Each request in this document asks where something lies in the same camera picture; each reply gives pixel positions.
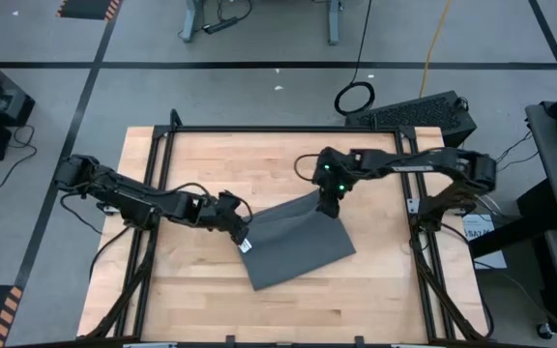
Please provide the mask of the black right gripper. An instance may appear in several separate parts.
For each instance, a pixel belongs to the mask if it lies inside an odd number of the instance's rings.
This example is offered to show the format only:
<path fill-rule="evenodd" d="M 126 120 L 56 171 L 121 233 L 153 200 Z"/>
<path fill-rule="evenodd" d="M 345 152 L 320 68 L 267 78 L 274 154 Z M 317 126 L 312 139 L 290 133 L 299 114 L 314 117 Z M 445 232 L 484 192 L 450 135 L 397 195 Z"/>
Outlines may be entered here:
<path fill-rule="evenodd" d="M 331 218 L 337 218 L 340 212 L 339 200 L 347 191 L 351 191 L 356 183 L 355 175 L 352 173 L 353 160 L 339 151 L 334 151 L 332 184 L 327 187 L 319 187 L 319 196 L 316 210 Z"/>

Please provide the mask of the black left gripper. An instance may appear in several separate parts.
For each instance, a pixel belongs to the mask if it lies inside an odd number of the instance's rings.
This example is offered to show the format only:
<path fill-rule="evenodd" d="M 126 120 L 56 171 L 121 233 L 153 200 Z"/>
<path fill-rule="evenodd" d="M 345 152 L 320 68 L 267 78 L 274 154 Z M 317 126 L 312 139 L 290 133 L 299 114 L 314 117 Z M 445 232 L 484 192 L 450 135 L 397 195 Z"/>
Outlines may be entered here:
<path fill-rule="evenodd" d="M 200 210 L 198 226 L 229 233 L 237 246 L 241 245 L 249 234 L 249 226 L 236 211 L 222 212 L 218 210 L 217 203 L 204 206 Z"/>

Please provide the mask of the grey waffle towel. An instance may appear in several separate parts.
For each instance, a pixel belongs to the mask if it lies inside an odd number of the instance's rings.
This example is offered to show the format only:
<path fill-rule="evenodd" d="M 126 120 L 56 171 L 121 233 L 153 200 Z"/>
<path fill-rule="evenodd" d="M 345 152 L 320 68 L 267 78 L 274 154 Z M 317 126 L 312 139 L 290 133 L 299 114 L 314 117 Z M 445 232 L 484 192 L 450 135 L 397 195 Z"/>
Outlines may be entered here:
<path fill-rule="evenodd" d="M 320 269 L 356 253 L 340 219 L 316 210 L 318 193 L 284 202 L 253 215 L 240 251 L 249 282 L 263 290 Z"/>

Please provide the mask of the black computer tower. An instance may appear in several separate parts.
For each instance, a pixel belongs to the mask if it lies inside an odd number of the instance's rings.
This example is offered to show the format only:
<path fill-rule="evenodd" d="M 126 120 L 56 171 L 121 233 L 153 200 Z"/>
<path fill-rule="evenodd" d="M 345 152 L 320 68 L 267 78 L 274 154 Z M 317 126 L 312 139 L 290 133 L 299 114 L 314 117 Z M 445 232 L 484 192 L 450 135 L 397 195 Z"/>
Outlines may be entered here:
<path fill-rule="evenodd" d="M 345 119 L 352 128 L 429 127 L 439 128 L 444 143 L 458 147 L 477 129 L 469 114 L 468 101 L 455 91 L 373 108 Z"/>

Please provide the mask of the grey desk leg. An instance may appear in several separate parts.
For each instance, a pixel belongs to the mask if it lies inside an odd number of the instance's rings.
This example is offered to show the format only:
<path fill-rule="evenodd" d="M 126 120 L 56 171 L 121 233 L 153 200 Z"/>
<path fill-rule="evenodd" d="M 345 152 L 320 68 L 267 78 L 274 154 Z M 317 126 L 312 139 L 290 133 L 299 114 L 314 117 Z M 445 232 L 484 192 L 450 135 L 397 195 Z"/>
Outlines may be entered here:
<path fill-rule="evenodd" d="M 339 0 L 327 0 L 328 8 L 328 44 L 336 45 L 339 43 Z"/>
<path fill-rule="evenodd" d="M 186 0 L 186 17 L 183 23 L 180 39 L 184 43 L 190 43 L 194 32 L 195 25 L 198 24 L 203 15 L 204 0 Z"/>

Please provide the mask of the black power strip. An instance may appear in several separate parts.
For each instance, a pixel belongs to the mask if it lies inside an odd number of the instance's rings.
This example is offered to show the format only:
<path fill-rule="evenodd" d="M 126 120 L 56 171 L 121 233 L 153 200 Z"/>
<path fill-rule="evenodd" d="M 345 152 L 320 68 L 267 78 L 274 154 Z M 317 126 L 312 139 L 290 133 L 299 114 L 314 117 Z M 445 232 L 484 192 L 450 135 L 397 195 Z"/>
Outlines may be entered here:
<path fill-rule="evenodd" d="M 219 31 L 222 31 L 226 28 L 229 28 L 235 24 L 237 24 L 239 22 L 239 19 L 237 16 L 233 16 L 229 19 L 225 19 L 225 20 L 221 20 L 218 23 L 215 24 L 206 24 L 202 27 L 202 30 L 208 34 L 208 35 L 212 35 L 215 34 Z"/>

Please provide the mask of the black aluminium table frame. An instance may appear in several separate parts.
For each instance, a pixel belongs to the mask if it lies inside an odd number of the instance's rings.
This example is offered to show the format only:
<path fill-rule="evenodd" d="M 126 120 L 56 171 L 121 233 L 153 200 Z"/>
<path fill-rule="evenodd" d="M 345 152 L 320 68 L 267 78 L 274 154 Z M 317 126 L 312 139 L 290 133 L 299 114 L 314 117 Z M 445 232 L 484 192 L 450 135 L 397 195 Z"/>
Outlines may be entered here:
<path fill-rule="evenodd" d="M 314 156 L 332 146 L 396 148 L 389 132 L 322 127 L 186 126 L 172 141 L 150 127 L 127 130 L 116 168 L 136 180 L 172 189 L 224 189 L 260 211 L 311 191 Z M 226 234 L 164 222 L 158 232 L 145 301 L 145 340 L 219 342 L 424 343 L 444 336 L 439 304 L 424 311 L 409 246 L 403 181 L 398 175 L 364 181 L 341 204 L 356 253 L 283 284 L 255 291 Z"/>

